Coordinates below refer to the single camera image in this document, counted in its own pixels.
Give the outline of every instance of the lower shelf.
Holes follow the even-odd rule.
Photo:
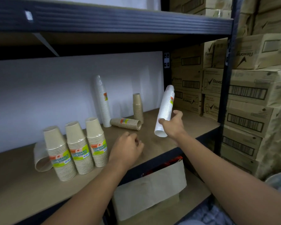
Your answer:
[[[185,129],[193,138],[201,139],[216,131],[219,126],[210,118],[188,111],[183,113]],[[128,130],[137,132],[145,148],[134,167],[124,177],[125,182],[140,177],[145,171],[182,153],[173,140],[154,135],[157,115],[158,109],[144,112],[145,123],[141,130]],[[103,130],[110,153],[117,137],[127,129],[109,127]],[[70,198],[102,170],[94,168],[86,175],[76,175],[69,181],[61,182],[53,169],[47,172],[37,172],[34,169],[33,148],[34,145],[28,145],[0,153],[0,224],[19,222]]]
[[[173,225],[178,222],[211,194],[207,186],[187,169],[185,177],[187,186],[179,193],[179,198],[176,195],[170,197],[127,220],[118,221],[118,225]]]

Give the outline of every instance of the person's left hand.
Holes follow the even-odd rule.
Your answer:
[[[130,134],[125,132],[114,143],[110,156],[109,163],[117,163],[124,166],[128,170],[141,155],[144,144],[138,139],[136,133]]]

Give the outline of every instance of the hand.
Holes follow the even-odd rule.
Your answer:
[[[163,126],[165,133],[173,140],[176,140],[177,136],[186,133],[186,131],[181,120],[183,113],[179,110],[174,110],[173,113],[176,115],[170,121],[160,118],[158,122]]]
[[[144,144],[138,139],[136,133],[125,132],[114,143],[109,163],[116,163],[123,166],[126,171],[133,166],[143,151]]]

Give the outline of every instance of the person's right arm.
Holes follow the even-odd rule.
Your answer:
[[[202,180],[237,225],[281,225],[281,193],[220,158],[184,130],[182,112],[160,119]]]

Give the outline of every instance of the forearm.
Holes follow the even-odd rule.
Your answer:
[[[281,224],[281,193],[215,155],[187,134],[176,140],[237,225]]]
[[[126,171],[120,164],[109,162],[96,178],[49,217],[43,225],[99,224],[113,192]]]

